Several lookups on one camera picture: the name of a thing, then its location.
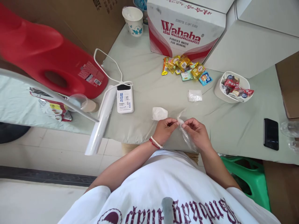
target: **white beaded bracelet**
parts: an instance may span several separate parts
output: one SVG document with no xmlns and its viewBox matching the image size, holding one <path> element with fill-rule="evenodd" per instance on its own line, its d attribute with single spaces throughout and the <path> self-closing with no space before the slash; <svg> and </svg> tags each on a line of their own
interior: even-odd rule
<svg viewBox="0 0 299 224">
<path fill-rule="evenodd" d="M 160 147 L 160 149 L 163 148 L 163 146 L 160 145 L 159 143 L 157 143 L 157 141 L 154 140 L 154 138 L 153 138 L 152 136 L 151 136 L 150 138 L 151 138 L 151 140 L 153 140 L 153 142 L 154 142 L 158 147 Z"/>
</svg>

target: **white power bank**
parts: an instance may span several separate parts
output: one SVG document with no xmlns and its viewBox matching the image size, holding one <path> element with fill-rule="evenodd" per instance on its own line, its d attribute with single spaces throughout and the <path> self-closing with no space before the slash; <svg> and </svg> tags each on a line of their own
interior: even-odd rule
<svg viewBox="0 0 299 224">
<path fill-rule="evenodd" d="M 134 112 L 133 86 L 117 87 L 117 112 L 120 114 Z"/>
</svg>

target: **wahaha logo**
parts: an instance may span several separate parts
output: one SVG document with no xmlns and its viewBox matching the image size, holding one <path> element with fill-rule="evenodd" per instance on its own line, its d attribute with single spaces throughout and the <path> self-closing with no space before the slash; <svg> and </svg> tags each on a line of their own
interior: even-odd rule
<svg viewBox="0 0 299 224">
<path fill-rule="evenodd" d="M 183 32 L 180 27 L 178 29 L 172 28 L 173 23 L 171 23 L 171 26 L 169 27 L 169 22 L 166 22 L 164 20 L 161 20 L 161 21 L 162 21 L 163 33 L 170 35 L 170 32 L 171 32 L 171 35 L 174 37 L 181 38 L 186 41 L 190 41 L 192 43 L 199 44 L 200 37 L 195 36 L 193 34 L 193 32 L 190 32 L 190 33 Z"/>
</svg>

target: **red container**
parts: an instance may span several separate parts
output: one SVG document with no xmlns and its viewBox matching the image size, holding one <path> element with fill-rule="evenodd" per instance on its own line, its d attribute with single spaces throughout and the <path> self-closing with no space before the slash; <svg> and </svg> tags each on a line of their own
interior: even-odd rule
<svg viewBox="0 0 299 224">
<path fill-rule="evenodd" d="M 81 93 L 94 99 L 108 78 L 93 57 L 55 29 L 28 22 L 0 4 L 0 54 L 35 80 L 61 94 Z M 47 78 L 56 73 L 65 81 L 59 86 Z"/>
</svg>

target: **small plastic bin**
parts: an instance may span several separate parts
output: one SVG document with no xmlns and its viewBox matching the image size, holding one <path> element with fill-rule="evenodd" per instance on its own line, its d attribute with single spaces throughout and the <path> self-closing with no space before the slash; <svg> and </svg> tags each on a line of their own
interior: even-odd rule
<svg viewBox="0 0 299 224">
<path fill-rule="evenodd" d="M 221 78 L 217 81 L 217 84 L 216 84 L 215 89 L 214 89 L 215 95 L 218 98 L 220 98 L 220 99 L 222 99 L 222 100 L 224 100 L 224 101 L 226 101 L 228 103 L 239 103 L 238 100 L 236 100 L 236 99 L 234 99 L 234 98 L 226 95 L 225 93 L 223 93 L 221 91 L 220 86 L 221 86 L 221 83 L 224 82 L 224 76 L 225 75 L 233 75 L 233 76 L 238 77 L 239 78 L 239 82 L 240 82 L 240 87 L 243 88 L 243 89 L 250 89 L 250 84 L 247 81 L 247 79 L 245 79 L 243 76 L 240 76 L 240 75 L 238 75 L 238 74 L 236 74 L 234 72 L 225 72 L 223 74 L 223 76 L 221 76 Z"/>
</svg>

